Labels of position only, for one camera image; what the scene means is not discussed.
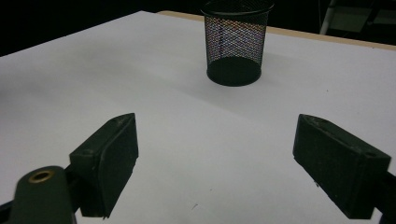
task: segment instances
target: black mesh cup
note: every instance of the black mesh cup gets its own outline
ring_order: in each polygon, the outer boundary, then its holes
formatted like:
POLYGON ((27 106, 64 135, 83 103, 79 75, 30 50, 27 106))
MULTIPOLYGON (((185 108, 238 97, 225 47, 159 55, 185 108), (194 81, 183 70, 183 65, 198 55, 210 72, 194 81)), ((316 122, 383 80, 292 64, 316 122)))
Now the black mesh cup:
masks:
POLYGON ((202 7, 208 77, 245 86, 262 73, 262 51, 272 0, 213 0, 202 7))

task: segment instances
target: dark floor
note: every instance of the dark floor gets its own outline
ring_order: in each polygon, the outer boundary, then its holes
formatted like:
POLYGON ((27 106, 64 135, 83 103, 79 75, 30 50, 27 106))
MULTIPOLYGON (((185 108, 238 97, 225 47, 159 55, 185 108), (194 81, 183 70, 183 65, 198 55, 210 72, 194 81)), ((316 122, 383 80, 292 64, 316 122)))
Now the dark floor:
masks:
MULTIPOLYGON (((0 6, 0 56, 73 34, 139 10, 173 10, 201 15, 200 8, 206 1, 4 0, 0 6)), ((320 4, 318 0, 275 0, 276 6, 270 12, 268 25, 317 34, 329 3, 330 0, 320 0, 320 4)), ((350 37, 365 38, 356 35, 350 37)), ((371 40, 386 42, 384 38, 371 40)))

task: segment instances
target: table surface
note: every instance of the table surface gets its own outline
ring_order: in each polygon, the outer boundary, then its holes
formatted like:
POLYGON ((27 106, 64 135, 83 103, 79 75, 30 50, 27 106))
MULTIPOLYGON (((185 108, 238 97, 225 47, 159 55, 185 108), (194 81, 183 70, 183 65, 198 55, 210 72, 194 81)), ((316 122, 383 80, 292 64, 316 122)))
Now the table surface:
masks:
POLYGON ((347 219, 292 147, 308 114, 395 157, 396 51, 268 33, 262 77, 231 88, 207 78, 204 35, 138 12, 0 58, 0 202, 134 112, 140 157, 106 223, 378 223, 347 219))

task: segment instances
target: brass screw hole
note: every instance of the brass screw hole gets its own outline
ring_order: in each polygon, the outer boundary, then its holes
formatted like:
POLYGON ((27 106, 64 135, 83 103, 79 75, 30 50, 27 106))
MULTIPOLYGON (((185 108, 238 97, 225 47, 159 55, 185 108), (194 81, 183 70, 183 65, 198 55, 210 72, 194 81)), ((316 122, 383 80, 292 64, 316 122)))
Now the brass screw hole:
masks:
POLYGON ((31 175, 29 178, 29 182, 32 184, 41 183, 41 182, 44 182, 44 181, 50 179, 54 174, 55 173, 51 170, 40 171, 40 172, 37 172, 37 173, 31 175))

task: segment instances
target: table edge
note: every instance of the table edge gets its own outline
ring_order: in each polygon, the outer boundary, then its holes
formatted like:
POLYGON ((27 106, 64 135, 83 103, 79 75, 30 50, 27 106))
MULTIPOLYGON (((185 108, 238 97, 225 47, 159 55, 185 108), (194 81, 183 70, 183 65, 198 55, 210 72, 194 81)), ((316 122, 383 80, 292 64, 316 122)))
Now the table edge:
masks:
MULTIPOLYGON (((160 11, 157 13, 161 14, 161 15, 165 15, 165 16, 178 17, 178 18, 188 19, 188 20, 193 20, 193 21, 204 21, 204 16, 193 15, 193 14, 188 14, 188 13, 183 13, 183 12, 164 10, 164 11, 160 11)), ((329 35, 317 35, 317 34, 301 32, 301 31, 293 31, 293 30, 287 30, 287 29, 282 29, 282 28, 276 28, 276 27, 271 27, 271 26, 267 27, 267 32, 271 33, 271 34, 275 34, 275 35, 288 35, 288 36, 294 36, 294 37, 300 37, 300 38, 306 38, 306 39, 314 39, 314 40, 320 40, 320 41, 327 41, 327 42, 333 42, 333 43, 363 46, 363 47, 368 47, 368 48, 373 48, 373 49, 396 50, 396 46, 392 46, 392 45, 379 44, 379 43, 354 40, 354 39, 346 39, 346 38, 329 36, 329 35)))

